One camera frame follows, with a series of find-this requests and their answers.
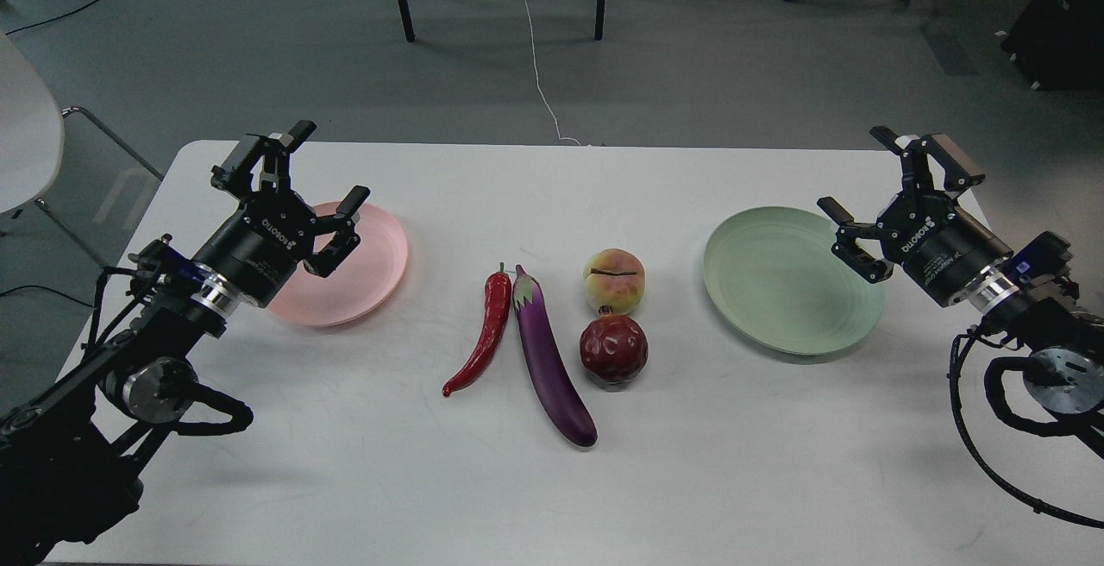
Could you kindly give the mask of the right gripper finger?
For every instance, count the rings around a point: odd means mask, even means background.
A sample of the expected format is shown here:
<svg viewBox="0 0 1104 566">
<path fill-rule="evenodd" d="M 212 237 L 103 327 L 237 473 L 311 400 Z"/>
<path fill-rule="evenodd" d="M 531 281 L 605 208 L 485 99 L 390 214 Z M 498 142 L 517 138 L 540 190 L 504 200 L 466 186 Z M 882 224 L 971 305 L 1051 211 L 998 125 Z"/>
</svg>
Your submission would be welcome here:
<svg viewBox="0 0 1104 566">
<path fill-rule="evenodd" d="M 817 206 L 838 227 L 831 247 L 836 258 L 851 267 L 851 270 L 868 284 L 881 284 L 891 278 L 894 273 L 894 264 L 887 259 L 875 259 L 858 244 L 859 239 L 882 242 L 894 238 L 894 231 L 884 228 L 882 221 L 882 217 L 887 215 L 888 205 L 879 211 L 875 223 L 856 223 L 851 213 L 831 196 L 819 197 Z"/>
<path fill-rule="evenodd" d="M 887 126 L 874 126 L 869 134 L 900 162 L 900 192 L 904 197 L 945 192 L 959 197 L 981 185 L 986 173 L 946 134 L 899 135 Z"/>
</svg>

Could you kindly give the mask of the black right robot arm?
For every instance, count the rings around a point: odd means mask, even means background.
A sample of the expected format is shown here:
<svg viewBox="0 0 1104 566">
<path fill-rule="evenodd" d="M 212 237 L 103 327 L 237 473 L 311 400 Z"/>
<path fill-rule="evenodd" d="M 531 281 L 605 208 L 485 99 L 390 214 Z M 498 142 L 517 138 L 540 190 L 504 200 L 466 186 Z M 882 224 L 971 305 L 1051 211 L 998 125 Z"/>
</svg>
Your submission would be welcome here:
<svg viewBox="0 0 1104 566">
<path fill-rule="evenodd" d="M 983 460 L 963 419 L 960 377 L 972 349 L 1004 349 L 981 375 L 995 417 L 1036 437 L 1075 437 L 1101 453 L 1101 316 L 1079 306 L 1071 245 L 1045 231 L 1013 250 L 960 206 L 985 180 L 949 136 L 906 136 L 887 126 L 870 134 L 900 162 L 900 191 L 873 223 L 859 223 L 835 197 L 818 207 L 836 225 L 831 247 L 868 284 L 902 268 L 936 305 L 972 305 L 979 322 L 951 342 L 951 417 L 981 472 L 1036 513 L 1101 528 L 1101 521 L 1032 496 Z"/>
</svg>

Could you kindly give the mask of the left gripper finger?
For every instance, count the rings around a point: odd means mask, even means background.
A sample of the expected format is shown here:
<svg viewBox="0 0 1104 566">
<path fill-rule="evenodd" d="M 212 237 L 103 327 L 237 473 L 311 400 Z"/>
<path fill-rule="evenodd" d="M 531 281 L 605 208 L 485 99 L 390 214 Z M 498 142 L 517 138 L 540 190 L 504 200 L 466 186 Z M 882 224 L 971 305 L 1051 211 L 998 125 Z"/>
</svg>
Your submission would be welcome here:
<svg viewBox="0 0 1104 566">
<path fill-rule="evenodd" d="M 301 119 L 287 134 L 247 134 L 220 165 L 210 170 L 210 185 L 233 197 L 259 197 L 291 192 L 291 154 L 317 126 Z"/>
<path fill-rule="evenodd" d="M 336 205 L 335 212 L 330 215 L 320 215 L 320 213 L 315 212 L 312 218 L 314 238 L 330 236 L 330 241 L 323 244 L 320 250 L 311 253 L 302 261 L 304 270 L 317 278 L 328 278 L 359 247 L 361 238 L 355 232 L 355 223 L 358 223 L 359 209 L 367 203 L 367 197 L 370 195 L 369 188 L 354 186 Z"/>
</svg>

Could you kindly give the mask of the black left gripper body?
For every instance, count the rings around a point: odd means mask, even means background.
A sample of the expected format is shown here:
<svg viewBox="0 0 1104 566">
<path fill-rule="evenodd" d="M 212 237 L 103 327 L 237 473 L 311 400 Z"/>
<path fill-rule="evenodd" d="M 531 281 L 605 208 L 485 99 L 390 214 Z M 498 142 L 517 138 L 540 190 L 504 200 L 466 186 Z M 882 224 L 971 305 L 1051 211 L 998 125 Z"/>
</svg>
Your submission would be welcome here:
<svg viewBox="0 0 1104 566">
<path fill-rule="evenodd" d="M 192 259 L 266 307 L 311 254 L 315 217 L 298 193 L 261 190 L 240 202 Z"/>
</svg>

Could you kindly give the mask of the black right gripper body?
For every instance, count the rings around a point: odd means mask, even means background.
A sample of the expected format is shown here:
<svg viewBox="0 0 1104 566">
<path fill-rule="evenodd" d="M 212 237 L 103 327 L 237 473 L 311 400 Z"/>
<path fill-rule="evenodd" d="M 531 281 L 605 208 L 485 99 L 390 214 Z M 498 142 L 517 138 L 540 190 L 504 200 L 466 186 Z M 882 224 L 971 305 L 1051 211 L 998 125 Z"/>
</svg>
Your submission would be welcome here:
<svg viewBox="0 0 1104 566">
<path fill-rule="evenodd" d="M 884 258 L 899 264 L 942 307 L 956 302 L 983 268 L 996 267 L 1013 254 L 943 192 L 899 195 L 880 213 L 878 224 L 890 232 L 881 241 Z"/>
</svg>

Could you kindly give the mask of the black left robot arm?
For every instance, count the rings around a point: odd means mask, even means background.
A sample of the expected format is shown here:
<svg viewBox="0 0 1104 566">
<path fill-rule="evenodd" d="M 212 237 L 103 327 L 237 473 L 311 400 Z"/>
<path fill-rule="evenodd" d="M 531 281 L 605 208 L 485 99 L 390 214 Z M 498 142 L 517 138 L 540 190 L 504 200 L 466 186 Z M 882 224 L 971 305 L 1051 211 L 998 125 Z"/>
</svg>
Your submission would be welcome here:
<svg viewBox="0 0 1104 566">
<path fill-rule="evenodd" d="M 252 424 L 245 402 L 198 381 L 188 353 L 224 334 L 238 305 L 268 306 L 297 268 L 327 278 L 358 248 L 369 188 L 352 188 L 327 216 L 291 188 L 291 154 L 315 128 L 241 138 L 210 177 L 236 212 L 191 258 L 170 236 L 135 253 L 130 300 L 106 327 L 105 288 L 123 268 L 103 268 L 78 365 L 3 417 L 4 565 L 42 563 L 56 544 L 88 544 L 135 513 L 144 468 L 167 437 Z"/>
</svg>

